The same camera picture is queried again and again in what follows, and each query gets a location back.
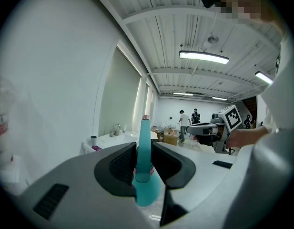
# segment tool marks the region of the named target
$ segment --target ceiling beam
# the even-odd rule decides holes
[[[191,5],[170,5],[170,6],[157,6],[138,12],[131,13],[125,17],[122,21],[125,24],[129,24],[135,21],[139,21],[145,18],[158,16],[158,15],[170,15],[170,14],[193,14],[206,17],[214,17],[214,11],[208,10],[205,7],[191,6]]]
[[[249,90],[243,91],[241,93],[235,94],[235,95],[233,95],[233,96],[231,96],[229,98],[235,98],[236,96],[242,95],[244,93],[247,93],[247,92],[250,92],[250,91],[253,91],[253,90],[258,91],[259,93],[257,93],[257,94],[260,94],[260,92],[263,92],[268,85],[269,85],[268,83],[265,83],[265,84],[263,84],[261,86],[257,86],[257,87],[254,87],[252,89],[249,89]]]
[[[236,99],[235,101],[232,101],[231,103],[236,103],[236,102],[241,101],[241,100],[243,100],[243,99],[247,99],[247,98],[255,97],[255,96],[257,96],[257,95],[259,95],[259,94],[252,94],[252,95],[249,95],[249,96],[245,96],[245,97],[242,97],[242,98]]]
[[[189,97],[173,97],[173,96],[160,95],[159,98],[180,99],[180,100],[190,100],[190,101],[199,101],[199,102],[231,105],[231,102],[227,102],[227,101],[212,101],[212,100],[207,100],[207,99],[198,99],[198,98],[189,98]]]
[[[193,72],[192,69],[165,68],[165,69],[153,69],[151,74],[187,74],[187,75],[191,75],[192,72]],[[227,80],[230,82],[236,82],[236,83],[239,83],[241,85],[244,85],[244,86],[247,86],[250,88],[259,87],[258,85],[251,83],[251,82],[248,82],[246,80],[242,80],[242,79],[239,79],[234,76],[230,76],[230,75],[226,75],[226,74],[222,74],[222,73],[217,73],[217,72],[196,70],[194,72],[194,75],[202,75],[202,76],[208,76],[208,77],[213,77],[213,78],[217,78],[217,79]]]
[[[106,9],[111,13],[111,15],[114,17],[114,19],[117,21],[117,23],[119,24],[119,26],[122,28],[123,32],[127,35],[127,37],[129,38],[129,40],[131,41],[131,43],[133,44],[134,48],[136,49],[138,55],[140,56],[140,58],[142,59],[142,62],[144,63],[144,65],[147,68],[148,72],[151,72],[150,66],[146,60],[146,58],[144,57],[138,43],[136,42],[135,38],[133,37],[132,33],[130,32],[129,28],[127,27],[127,25],[122,21],[121,16],[119,15],[119,13],[117,12],[117,10],[115,9],[115,7],[113,6],[113,4],[111,3],[111,0],[100,0],[100,2],[106,7]],[[158,92],[160,92],[160,89],[158,87],[158,84],[154,78],[153,75],[150,75],[150,77],[153,80],[153,83],[157,89]]]
[[[276,53],[280,51],[279,47],[276,46],[272,41],[270,41],[265,35],[262,35],[260,31],[252,27],[249,23],[234,23],[235,20],[227,19],[224,17],[225,14],[220,13],[220,8],[206,9],[205,7],[192,6],[192,5],[169,5],[169,6],[157,6],[154,8],[149,8],[141,10],[123,18],[122,22],[124,24],[139,21],[145,18],[154,17],[158,15],[170,15],[170,14],[192,14],[214,18],[215,14],[218,13],[218,19],[221,19],[227,23],[232,23],[239,26],[246,31],[253,34],[257,39],[262,41],[265,45],[269,46]]]
[[[234,95],[233,93],[227,93],[227,92],[221,92],[221,91],[203,89],[203,88],[195,88],[195,87],[186,87],[186,89],[184,90],[184,87],[182,86],[160,86],[160,90],[204,93],[204,94],[211,94],[213,96],[223,96],[223,97],[230,97]]]
[[[152,73],[149,74],[192,74],[192,69],[172,69],[172,68],[164,68],[164,69],[153,69]]]

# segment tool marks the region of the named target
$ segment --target purple object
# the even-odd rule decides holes
[[[92,149],[94,149],[95,151],[102,150],[102,148],[98,146],[92,146]]]

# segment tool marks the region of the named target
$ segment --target red label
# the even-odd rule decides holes
[[[7,130],[8,130],[8,123],[3,123],[0,125],[0,135],[7,132]]]
[[[152,168],[150,169],[150,176],[152,175],[154,173],[154,166],[152,166]]]

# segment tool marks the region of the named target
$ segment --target plastic bottle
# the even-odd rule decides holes
[[[14,95],[13,84],[0,76],[0,169],[6,168],[13,161],[11,147],[7,146],[7,131]]]
[[[136,189],[136,203],[145,207],[158,199],[161,193],[161,178],[151,162],[151,132],[148,115],[144,115],[141,124],[137,165],[132,184]]]

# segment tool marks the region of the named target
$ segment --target small cup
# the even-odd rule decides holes
[[[95,135],[92,135],[91,136],[91,145],[92,146],[96,146],[96,140],[97,140],[97,137]]]

